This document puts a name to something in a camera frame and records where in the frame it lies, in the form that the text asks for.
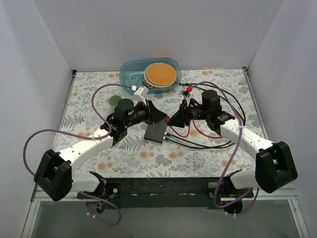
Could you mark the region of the black network switch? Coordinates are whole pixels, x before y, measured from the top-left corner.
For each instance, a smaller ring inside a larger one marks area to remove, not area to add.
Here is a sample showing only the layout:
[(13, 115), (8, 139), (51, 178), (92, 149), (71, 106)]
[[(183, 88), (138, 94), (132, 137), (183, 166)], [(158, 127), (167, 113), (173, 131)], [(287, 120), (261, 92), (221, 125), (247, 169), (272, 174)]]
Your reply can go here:
[(148, 125), (144, 134), (144, 139), (150, 142), (162, 144), (166, 128), (167, 123), (165, 120), (161, 120), (156, 124)]

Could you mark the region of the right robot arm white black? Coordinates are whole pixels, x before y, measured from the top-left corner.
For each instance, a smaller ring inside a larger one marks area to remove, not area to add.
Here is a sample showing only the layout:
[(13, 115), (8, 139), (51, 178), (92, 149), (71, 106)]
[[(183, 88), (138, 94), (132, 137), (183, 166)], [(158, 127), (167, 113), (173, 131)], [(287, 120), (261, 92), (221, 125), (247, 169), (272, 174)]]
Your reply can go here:
[(210, 130), (238, 145), (256, 162), (254, 170), (238, 171), (225, 177), (224, 191), (228, 196), (235, 197), (244, 188), (260, 188), (273, 193), (297, 179), (289, 146), (283, 141), (274, 143), (244, 128), (236, 117), (223, 111), (216, 91), (204, 91), (201, 104), (192, 99), (191, 87), (183, 88), (180, 94), (184, 99), (169, 119), (169, 126), (184, 128), (192, 120), (204, 120)]

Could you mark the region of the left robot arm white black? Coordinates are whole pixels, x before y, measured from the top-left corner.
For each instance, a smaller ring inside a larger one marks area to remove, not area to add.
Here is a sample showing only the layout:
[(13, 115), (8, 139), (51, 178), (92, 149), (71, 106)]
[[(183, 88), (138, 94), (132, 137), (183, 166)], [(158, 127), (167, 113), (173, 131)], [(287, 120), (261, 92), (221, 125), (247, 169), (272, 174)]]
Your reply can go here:
[(87, 140), (58, 152), (48, 150), (34, 181), (53, 201), (63, 199), (70, 192), (87, 192), (101, 198), (106, 191), (106, 180), (101, 175), (96, 172), (88, 176), (74, 175), (73, 172), (99, 152), (116, 145), (127, 135), (129, 127), (142, 122), (156, 124), (166, 117), (150, 100), (134, 104), (130, 99), (122, 99), (107, 121)]

